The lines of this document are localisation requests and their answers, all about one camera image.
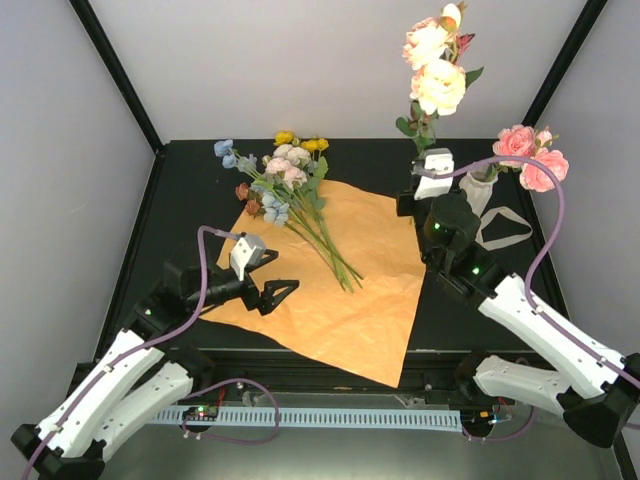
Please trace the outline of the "pink rose stem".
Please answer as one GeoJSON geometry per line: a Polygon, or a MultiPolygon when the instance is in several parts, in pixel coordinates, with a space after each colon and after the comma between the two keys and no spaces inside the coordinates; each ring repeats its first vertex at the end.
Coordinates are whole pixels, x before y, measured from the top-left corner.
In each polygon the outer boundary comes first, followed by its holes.
{"type": "MultiPolygon", "coordinates": [[[[568,174],[569,162],[560,150],[552,149],[557,138],[549,128],[535,130],[531,126],[518,124],[502,129],[492,145],[492,150],[495,156],[517,156],[536,160],[562,182],[568,174]]],[[[526,190],[544,193],[555,188],[553,181],[538,167],[517,160],[491,163],[480,170],[479,179],[482,182],[491,182],[500,173],[509,170],[519,174],[520,184],[526,190]]]]}

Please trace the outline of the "artificial flower bunch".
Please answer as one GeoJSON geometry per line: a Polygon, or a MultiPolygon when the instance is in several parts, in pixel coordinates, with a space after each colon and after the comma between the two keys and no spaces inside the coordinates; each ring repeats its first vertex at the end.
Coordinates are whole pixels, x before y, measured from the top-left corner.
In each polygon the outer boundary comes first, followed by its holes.
{"type": "Polygon", "coordinates": [[[322,137],[302,140],[292,131],[280,131],[273,145],[273,153],[262,158],[241,154],[231,139],[215,142],[213,152],[224,168],[236,169],[251,179],[236,188],[247,214],[286,228],[309,243],[341,289],[354,292],[363,276],[339,252],[323,214],[326,198],[320,186],[329,171],[325,157],[329,141],[322,137]]]}

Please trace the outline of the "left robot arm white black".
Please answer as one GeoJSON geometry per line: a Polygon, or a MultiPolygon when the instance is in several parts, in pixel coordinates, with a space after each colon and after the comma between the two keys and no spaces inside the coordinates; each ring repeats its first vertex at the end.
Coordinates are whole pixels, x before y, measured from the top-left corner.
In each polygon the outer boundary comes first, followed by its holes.
{"type": "Polygon", "coordinates": [[[161,279],[131,311],[103,358],[67,399],[37,424],[11,437],[24,456],[26,475],[43,479],[97,479],[113,454],[169,405],[202,399],[219,388],[214,364],[195,347],[178,347],[202,311],[240,300],[247,311],[273,312],[300,285],[268,280],[258,287],[250,274],[278,253],[240,239],[223,269],[194,260],[165,262],[161,279]]]}

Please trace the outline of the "cream ribbon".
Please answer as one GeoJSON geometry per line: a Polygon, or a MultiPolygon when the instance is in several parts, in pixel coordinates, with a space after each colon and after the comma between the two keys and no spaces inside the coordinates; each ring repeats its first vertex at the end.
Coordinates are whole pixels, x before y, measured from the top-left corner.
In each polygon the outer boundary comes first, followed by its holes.
{"type": "Polygon", "coordinates": [[[520,244],[533,233],[531,224],[506,206],[487,210],[480,217],[476,242],[488,251],[495,251],[520,244]]]}

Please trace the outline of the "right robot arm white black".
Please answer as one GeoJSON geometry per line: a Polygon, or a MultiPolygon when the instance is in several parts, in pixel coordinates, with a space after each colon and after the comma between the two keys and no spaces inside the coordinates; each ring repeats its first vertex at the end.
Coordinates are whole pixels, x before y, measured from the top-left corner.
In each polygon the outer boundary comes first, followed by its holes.
{"type": "Polygon", "coordinates": [[[639,405],[639,356],[594,340],[546,304],[475,240],[480,226],[461,191],[420,197],[405,190],[396,213],[415,222],[421,261],[457,302],[502,325],[549,363],[517,364],[471,354],[454,379],[457,396],[476,403],[508,397],[553,413],[593,446],[609,448],[639,405]]]}

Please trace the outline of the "peach cream rose stem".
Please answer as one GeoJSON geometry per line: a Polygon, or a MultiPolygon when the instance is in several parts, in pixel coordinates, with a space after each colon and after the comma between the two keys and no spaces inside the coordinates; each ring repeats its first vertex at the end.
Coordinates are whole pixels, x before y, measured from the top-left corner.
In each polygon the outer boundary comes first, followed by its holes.
{"type": "Polygon", "coordinates": [[[412,70],[409,114],[395,121],[396,128],[418,154],[436,144],[434,123],[455,114],[469,87],[484,72],[466,70],[461,57],[475,35],[461,31],[467,4],[446,4],[437,16],[427,17],[405,34],[402,57],[412,70]]]}

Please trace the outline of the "orange wrapping paper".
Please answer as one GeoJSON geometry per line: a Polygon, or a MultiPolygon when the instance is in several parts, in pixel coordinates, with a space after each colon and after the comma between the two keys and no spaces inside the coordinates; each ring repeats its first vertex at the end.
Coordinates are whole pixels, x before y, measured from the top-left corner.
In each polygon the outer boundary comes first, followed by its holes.
{"type": "Polygon", "coordinates": [[[330,237],[362,275],[360,285],[343,290],[301,237],[241,215],[235,229],[260,236],[279,253],[253,274],[254,281],[296,279],[300,286],[266,316],[235,300],[203,318],[262,334],[312,360],[397,387],[425,275],[414,225],[397,216],[392,198],[332,180],[321,183],[320,193],[330,237]]]}

